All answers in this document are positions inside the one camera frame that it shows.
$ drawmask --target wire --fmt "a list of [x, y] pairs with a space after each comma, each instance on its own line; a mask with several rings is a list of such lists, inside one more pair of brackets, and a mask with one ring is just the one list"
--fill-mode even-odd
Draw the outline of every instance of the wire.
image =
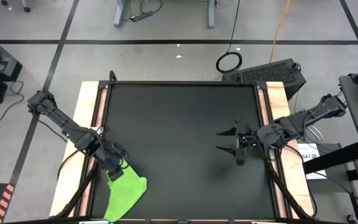
[[322, 147], [323, 149], [325, 149], [325, 150], [327, 150], [327, 151], [329, 151], [329, 152], [335, 151], [335, 150], [332, 150], [332, 149], [327, 149], [327, 148], [324, 147], [322, 144], [317, 143], [315, 140], [311, 139], [307, 134], [305, 134], [305, 136], [306, 136], [310, 141], [312, 141], [312, 142], [315, 143], [316, 145]]
[[[107, 159], [108, 157], [107, 157], [107, 155], [106, 155], [106, 152], [105, 152], [105, 148], [104, 148], [104, 143], [103, 143], [103, 140], [102, 140], [102, 138], [101, 138], [101, 136], [97, 133], [97, 130], [99, 129], [99, 128], [101, 128], [101, 127], [99, 127], [96, 131], [93, 131], [92, 129], [88, 129], [88, 128], [84, 128], [84, 127], [80, 127], [80, 128], [77, 128], [77, 127], [74, 127], [74, 126], [72, 126], [71, 124], [69, 124], [69, 123], [67, 123], [66, 124], [70, 129], [72, 129], [72, 130], [75, 130], [75, 131], [85, 131], [85, 132], [87, 132], [87, 133], [90, 133], [90, 134], [93, 134], [95, 137], [96, 137], [96, 139], [98, 140], [98, 142], [99, 142], [99, 145], [100, 145], [100, 148], [101, 148], [101, 151], [102, 151], [102, 153], [103, 153], [103, 155], [104, 155], [104, 158], [105, 159]], [[119, 153], [117, 153], [116, 151], [114, 151], [114, 150], [112, 150], [113, 152], [115, 152], [116, 154], [117, 154], [117, 156], [119, 157], [119, 159], [120, 159], [120, 164], [119, 164], [119, 166], [121, 166], [122, 164], [123, 164], [123, 158], [119, 155]]]
[[[53, 132], [54, 134], [56, 134], [58, 137], [60, 137], [63, 141], [67, 142], [66, 139], [64, 139], [61, 135], [59, 135], [55, 130], [53, 130], [49, 125], [47, 125], [46, 123], [44, 123], [43, 121], [39, 120], [38, 118], [36, 118], [38, 122], [40, 122], [41, 124], [45, 125], [49, 130], [51, 130], [51, 132]], [[71, 153], [63, 162], [62, 164], [60, 164], [59, 170], [57, 171], [57, 180], [59, 180], [59, 176], [60, 176], [60, 171], [62, 171], [63, 166], [66, 164], [66, 162], [73, 157], [77, 152], [79, 152], [80, 150], [76, 150], [73, 153]]]
[[[145, 12], [143, 11], [143, 0], [139, 0], [139, 1], [140, 1], [139, 11], [141, 14], [145, 14]], [[160, 7], [156, 11], [152, 11], [153, 14], [158, 12], [162, 8], [162, 0], [159, 1], [160, 1]]]
[[[237, 3], [236, 18], [234, 19], [233, 32], [232, 32], [232, 34], [231, 34], [229, 48], [227, 49], [227, 52], [226, 52], [225, 54], [223, 54], [222, 56], [220, 56], [220, 57], [218, 58], [218, 60], [216, 61], [216, 63], [215, 63], [216, 69], [217, 69], [220, 73], [222, 73], [222, 74], [226, 74], [226, 73], [229, 73], [229, 72], [235, 72], [235, 71], [237, 71], [238, 69], [240, 69], [240, 67], [241, 67], [241, 65], [242, 65], [242, 56], [241, 56], [241, 54], [238, 53], [238, 52], [229, 52], [229, 51], [230, 51], [230, 48], [231, 48], [231, 44], [232, 44], [232, 42], [233, 42], [234, 31], [236, 30], [237, 17], [238, 17], [238, 15], [239, 15], [239, 8], [240, 8], [240, 0], [238, 0], [238, 3]], [[237, 58], [239, 59], [239, 62], [238, 62], [238, 64], [237, 64], [234, 68], [232, 68], [232, 69], [222, 70], [222, 69], [220, 68], [221, 60], [222, 60], [223, 58], [225, 58], [226, 56], [228, 56], [228, 55], [235, 55], [235, 56], [237, 56]]]
[[[310, 114], [305, 118], [305, 120], [304, 120], [304, 122], [303, 122], [303, 135], [306, 136], [307, 138], [309, 138], [310, 140], [312, 140], [312, 139], [308, 136], [308, 134], [307, 134], [307, 132], [306, 132], [306, 123], [308, 122], [309, 118], [311, 118], [312, 116], [314, 116], [314, 113], [319, 110], [321, 104], [323, 103], [323, 100], [324, 100], [324, 98], [322, 97], [322, 98], [320, 99], [320, 102], [317, 104], [316, 109], [314, 109], [313, 111], [310, 111]], [[299, 136], [300, 139], [302, 139], [304, 142], [306, 142], [307, 145], [309, 145], [310, 147], [312, 147], [312, 146], [306, 141], [306, 137], [303, 137], [303, 138], [302, 138], [300, 135], [298, 135], [298, 136]], [[333, 151], [333, 150], [330, 150], [330, 149], [325, 148], [325, 147], [322, 146], [322, 145], [320, 145], [320, 146], [321, 146], [323, 149], [327, 150], [327, 151], [330, 151], [330, 152]]]
[[51, 130], [51, 132], [53, 132], [54, 134], [56, 134], [59, 138], [61, 138], [63, 141], [67, 142], [67, 140], [65, 138], [63, 138], [63, 136], [59, 135], [55, 130], [53, 130], [49, 125], [47, 125], [46, 123], [44, 123], [43, 121], [39, 120], [38, 118], [36, 118], [38, 122], [40, 122], [41, 124], [45, 125], [49, 130]]
[[[301, 160], [302, 160], [302, 166], [303, 166], [303, 164], [304, 164], [305, 162], [304, 162], [304, 160], [303, 160], [302, 154], [301, 154], [298, 150], [296, 150], [294, 147], [292, 147], [292, 146], [290, 146], [290, 145], [288, 145], [288, 144], [287, 144], [285, 147], [291, 149], [293, 152], [295, 152], [295, 154], [297, 154], [297, 155], [301, 158]], [[310, 190], [308, 184], [307, 184], [307, 186], [308, 186], [308, 190], [309, 190], [310, 197], [311, 197], [311, 199], [312, 199], [312, 201], [313, 201], [313, 204], [314, 204], [314, 213], [312, 214], [312, 217], [314, 218], [314, 217], [317, 215], [317, 212], [318, 212], [317, 203], [316, 203], [316, 200], [314, 199], [313, 194], [311, 193], [311, 190]]]
[[339, 183], [339, 181], [334, 180], [334, 179], [332, 179], [332, 178], [330, 178], [330, 177], [327, 177], [327, 176], [324, 175], [324, 174], [320, 174], [320, 173], [317, 173], [317, 172], [314, 172], [314, 173], [315, 173], [315, 174], [318, 174], [318, 175], [320, 175], [320, 176], [323, 176], [323, 177], [327, 178], [328, 180], [330, 180], [330, 181], [332, 181], [332, 182], [334, 182], [334, 183], [337, 183], [337, 184], [338, 184], [344, 191], [346, 191], [346, 193], [348, 193], [352, 198], [358, 200], [358, 197], [356, 197], [353, 192], [347, 190], [341, 183]]
[[237, 24], [237, 17], [239, 15], [239, 8], [240, 8], [240, 0], [238, 0], [239, 2], [237, 3], [237, 9], [236, 9], [236, 18], [234, 19], [234, 25], [233, 25], [233, 31], [231, 33], [231, 38], [230, 38], [230, 44], [229, 44], [229, 48], [227, 49], [226, 53], [229, 53], [230, 48], [231, 48], [231, 44], [233, 42], [233, 37], [234, 37], [234, 31], [236, 30], [236, 24]]
[[[56, 134], [56, 132], [52, 129], [52, 128], [50, 128], [49, 126], [47, 126], [51, 131], [53, 131], [55, 134]], [[99, 129], [100, 128], [103, 128], [104, 126], [100, 126], [100, 127], [98, 127], [97, 128], [97, 130], [96, 130], [96, 132], [98, 132], [99, 131]], [[60, 171], [62, 171], [62, 168], [63, 168], [63, 166], [66, 164], [66, 162], [71, 158], [71, 157], [73, 157], [77, 152], [79, 152], [80, 150], [79, 149], [77, 149], [76, 151], [74, 151], [73, 153], [71, 153], [63, 162], [62, 162], [62, 164], [60, 164], [60, 167], [59, 167], [59, 170], [57, 171], [57, 179], [59, 180], [59, 176], [60, 176]]]
[[321, 134], [321, 132], [314, 126], [314, 125], [309, 125], [308, 126], [308, 130], [319, 140], [322, 141], [324, 139], [323, 134]]
[[[16, 84], [16, 83], [22, 84], [18, 91], [14, 91], [14, 90], [12, 89], [12, 86], [13, 86], [14, 84]], [[13, 83], [10, 85], [9, 89], [11, 90], [11, 92], [13, 92], [13, 94], [5, 93], [5, 95], [7, 95], [7, 96], [17, 96], [17, 95], [19, 95], [19, 96], [21, 96], [21, 99], [20, 99], [19, 101], [15, 102], [15, 103], [11, 104], [11, 105], [5, 110], [5, 112], [2, 114], [2, 116], [1, 116], [1, 118], [0, 118], [0, 121], [2, 121], [2, 119], [4, 119], [6, 113], [9, 111], [9, 109], [11, 109], [14, 105], [17, 105], [17, 104], [21, 103], [21, 102], [24, 100], [24, 96], [20, 93], [20, 92], [22, 91], [22, 89], [23, 89], [23, 86], [24, 86], [24, 83], [23, 83], [22, 81], [15, 81], [15, 82], [13, 82]]]
[[287, 0], [287, 3], [286, 3], [286, 5], [285, 5], [285, 7], [284, 7], [283, 14], [281, 15], [280, 23], [278, 24], [277, 31], [276, 31], [276, 33], [274, 34], [272, 53], [270, 54], [269, 63], [272, 63], [273, 56], [274, 56], [274, 50], [275, 50], [275, 46], [276, 46], [277, 34], [278, 34], [279, 30], [281, 29], [281, 26], [283, 25], [285, 15], [287, 14], [287, 10], [288, 10], [288, 8], [290, 7], [290, 2], [291, 2], [291, 0]]
[[60, 171], [62, 171], [63, 166], [66, 164], [66, 162], [73, 157], [77, 152], [79, 152], [80, 150], [76, 150], [73, 153], [71, 153], [63, 162], [62, 164], [60, 164], [59, 170], [57, 171], [57, 180], [59, 180], [59, 176], [60, 176]]

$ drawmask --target green towel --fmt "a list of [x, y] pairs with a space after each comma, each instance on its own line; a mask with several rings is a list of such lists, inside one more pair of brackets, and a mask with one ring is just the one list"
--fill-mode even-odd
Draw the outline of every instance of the green towel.
[[124, 174], [115, 181], [111, 181], [109, 176], [107, 177], [110, 199], [104, 219], [110, 222], [115, 222], [123, 217], [147, 189], [147, 179], [139, 177], [131, 166], [122, 171]]

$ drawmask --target desk leg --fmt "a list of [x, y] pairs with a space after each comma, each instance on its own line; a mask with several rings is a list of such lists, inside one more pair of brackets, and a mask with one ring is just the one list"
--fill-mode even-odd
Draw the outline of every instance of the desk leg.
[[121, 26], [122, 15], [124, 14], [126, 3], [127, 3], [126, 0], [117, 0], [118, 7], [116, 11], [116, 18], [114, 20], [115, 27]]
[[358, 159], [358, 142], [305, 162], [305, 174]]
[[215, 26], [215, 0], [208, 1], [208, 28]]

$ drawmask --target gray floor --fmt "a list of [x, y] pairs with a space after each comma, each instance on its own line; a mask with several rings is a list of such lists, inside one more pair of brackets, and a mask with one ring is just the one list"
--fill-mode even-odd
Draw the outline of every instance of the gray floor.
[[[113, 26], [115, 0], [80, 0], [68, 31], [69, 40], [148, 40], [148, 39], [229, 39], [234, 24], [236, 1], [218, 0], [216, 27], [208, 29], [207, 4], [197, 0], [162, 0], [160, 12], [143, 21]], [[286, 0], [243, 0], [235, 39], [272, 40]], [[358, 0], [346, 0], [358, 26]], [[59, 40], [73, 0], [29, 1], [30, 13], [21, 2], [0, 3], [0, 40]], [[145, 2], [145, 11], [158, 1]], [[132, 2], [139, 13], [139, 2]], [[280, 40], [357, 40], [339, 0], [292, 0]], [[3, 47], [24, 69], [19, 80], [28, 100], [44, 85], [57, 45], [7, 44]], [[269, 61], [271, 45], [233, 45], [243, 56], [243, 68]], [[220, 80], [214, 65], [227, 45], [64, 45], [50, 91], [58, 106], [73, 116], [82, 81], [105, 80], [114, 70], [120, 80]], [[336, 94], [338, 77], [358, 72], [358, 45], [278, 45], [274, 60], [293, 58], [300, 62], [307, 84], [300, 90], [296, 111], [314, 106], [322, 95]], [[229, 68], [236, 59], [227, 58]], [[0, 115], [16, 100], [7, 96]], [[290, 101], [294, 111], [295, 99]], [[31, 115], [26, 103], [13, 107], [0, 122], [0, 183], [9, 182], [29, 128]], [[358, 140], [351, 117], [316, 124], [322, 142], [346, 146]], [[6, 222], [47, 218], [56, 186], [57, 169], [65, 144], [44, 126], [38, 125], [17, 183]], [[316, 194], [322, 220], [345, 221], [353, 213], [344, 193]]]

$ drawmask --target white paper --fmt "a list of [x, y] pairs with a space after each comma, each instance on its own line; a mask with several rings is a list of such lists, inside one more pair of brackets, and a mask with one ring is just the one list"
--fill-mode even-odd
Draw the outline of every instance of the white paper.
[[[316, 144], [298, 144], [298, 149], [299, 152], [302, 154], [304, 162], [320, 156]], [[317, 173], [327, 175], [325, 170], [318, 171]], [[318, 179], [326, 179], [326, 178], [323, 177], [322, 175], [312, 173], [312, 174], [307, 174], [306, 179], [318, 180]]]

